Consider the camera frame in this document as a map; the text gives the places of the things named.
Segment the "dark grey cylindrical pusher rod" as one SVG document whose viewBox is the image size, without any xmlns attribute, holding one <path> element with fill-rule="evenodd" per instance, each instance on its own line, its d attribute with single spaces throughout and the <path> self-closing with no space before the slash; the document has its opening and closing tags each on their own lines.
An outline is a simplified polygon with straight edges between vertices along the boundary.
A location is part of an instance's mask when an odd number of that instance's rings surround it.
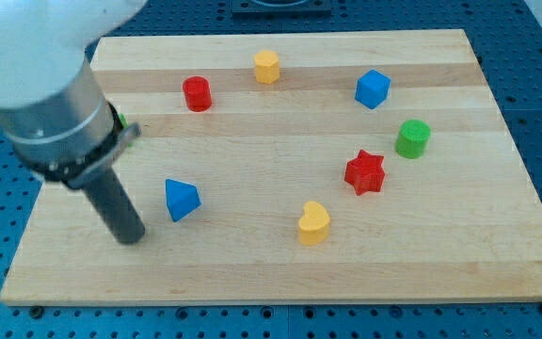
<svg viewBox="0 0 542 339">
<path fill-rule="evenodd" d="M 117 242 L 130 245 L 143 237 L 145 226 L 112 169 L 87 182 L 82 190 Z"/>
</svg>

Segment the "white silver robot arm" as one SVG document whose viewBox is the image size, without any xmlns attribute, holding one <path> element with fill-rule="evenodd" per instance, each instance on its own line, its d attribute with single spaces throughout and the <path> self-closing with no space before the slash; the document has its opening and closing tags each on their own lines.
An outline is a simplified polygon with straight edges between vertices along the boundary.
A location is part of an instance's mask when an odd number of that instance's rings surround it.
<svg viewBox="0 0 542 339">
<path fill-rule="evenodd" d="M 86 49 L 145 4 L 0 1 L 0 127 L 30 170 L 83 191 L 121 244 L 145 233 L 112 169 L 140 127 L 122 124 Z"/>
</svg>

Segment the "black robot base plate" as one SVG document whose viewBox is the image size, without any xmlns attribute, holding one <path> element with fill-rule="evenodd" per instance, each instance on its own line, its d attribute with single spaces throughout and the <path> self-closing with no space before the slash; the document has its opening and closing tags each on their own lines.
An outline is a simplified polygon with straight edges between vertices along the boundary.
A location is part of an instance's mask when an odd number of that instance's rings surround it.
<svg viewBox="0 0 542 339">
<path fill-rule="evenodd" d="M 330 0 L 231 0 L 233 16 L 328 14 Z"/>
</svg>

